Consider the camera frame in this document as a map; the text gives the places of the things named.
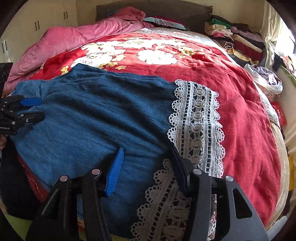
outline black pants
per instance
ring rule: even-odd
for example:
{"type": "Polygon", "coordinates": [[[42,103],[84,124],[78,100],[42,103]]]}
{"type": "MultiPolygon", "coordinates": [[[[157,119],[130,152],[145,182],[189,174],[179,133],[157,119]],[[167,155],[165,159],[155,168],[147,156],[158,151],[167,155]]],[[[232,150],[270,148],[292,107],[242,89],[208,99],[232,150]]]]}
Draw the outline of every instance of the black pants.
{"type": "Polygon", "coordinates": [[[0,194],[7,212],[14,217],[33,220],[41,205],[30,188],[25,170],[17,160],[17,151],[9,137],[2,151],[0,194]]]}

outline silver bolt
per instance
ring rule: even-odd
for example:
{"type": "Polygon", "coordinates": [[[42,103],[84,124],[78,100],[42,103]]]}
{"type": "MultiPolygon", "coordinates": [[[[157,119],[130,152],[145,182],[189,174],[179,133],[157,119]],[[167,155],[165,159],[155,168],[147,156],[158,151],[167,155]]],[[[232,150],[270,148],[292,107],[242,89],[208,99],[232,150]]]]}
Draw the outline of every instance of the silver bolt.
{"type": "Polygon", "coordinates": [[[60,181],[61,181],[61,182],[65,182],[65,181],[67,181],[67,180],[68,180],[68,177],[67,177],[66,175],[61,176],[61,178],[60,178],[60,181]]]}
{"type": "Polygon", "coordinates": [[[196,175],[200,175],[202,171],[200,169],[193,169],[193,173],[196,175]]]}
{"type": "Polygon", "coordinates": [[[91,171],[91,173],[92,173],[93,175],[98,175],[98,174],[100,174],[100,172],[101,172],[100,169],[93,169],[93,170],[91,171]]]}
{"type": "Polygon", "coordinates": [[[232,176],[226,176],[225,179],[229,182],[232,182],[233,181],[233,177],[232,176]]]}

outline red packaging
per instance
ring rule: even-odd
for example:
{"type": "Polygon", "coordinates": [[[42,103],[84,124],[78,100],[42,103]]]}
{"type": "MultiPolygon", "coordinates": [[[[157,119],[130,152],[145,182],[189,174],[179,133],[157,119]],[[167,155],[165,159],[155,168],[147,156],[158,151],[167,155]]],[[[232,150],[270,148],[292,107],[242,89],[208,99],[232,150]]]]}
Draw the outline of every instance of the red packaging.
{"type": "Polygon", "coordinates": [[[271,106],[276,110],[276,113],[279,117],[279,124],[281,127],[285,126],[287,124],[287,120],[284,116],[283,111],[281,110],[281,107],[277,101],[274,101],[271,103],[271,106]]]}

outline denim fabric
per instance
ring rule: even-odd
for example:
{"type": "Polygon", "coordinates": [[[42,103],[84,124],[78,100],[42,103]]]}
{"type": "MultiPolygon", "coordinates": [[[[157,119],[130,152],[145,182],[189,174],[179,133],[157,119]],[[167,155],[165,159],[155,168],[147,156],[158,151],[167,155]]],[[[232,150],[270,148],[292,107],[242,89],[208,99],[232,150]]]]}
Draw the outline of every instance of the denim fabric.
{"type": "Polygon", "coordinates": [[[155,184],[153,174],[163,169],[172,145],[167,131],[175,89],[157,76],[83,64],[51,81],[20,82],[13,94],[42,98],[30,111],[44,111],[46,118],[21,128],[13,141],[47,188],[62,175],[85,175],[120,145],[124,163],[114,193],[102,205],[110,232],[131,238],[136,210],[146,203],[145,191],[155,184]]]}

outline pink comforter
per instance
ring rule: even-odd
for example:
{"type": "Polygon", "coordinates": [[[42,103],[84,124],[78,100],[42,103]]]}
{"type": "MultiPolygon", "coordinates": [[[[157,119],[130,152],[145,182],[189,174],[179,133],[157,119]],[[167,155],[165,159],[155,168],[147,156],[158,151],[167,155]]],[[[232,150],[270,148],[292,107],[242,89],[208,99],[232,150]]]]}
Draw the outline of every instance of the pink comforter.
{"type": "Polygon", "coordinates": [[[126,7],[109,18],[77,28],[53,27],[45,32],[41,40],[29,47],[21,59],[12,66],[5,83],[3,96],[10,94],[17,83],[28,79],[47,59],[65,51],[75,49],[96,39],[125,34],[141,28],[154,27],[142,22],[145,13],[133,7],[126,7]]]}

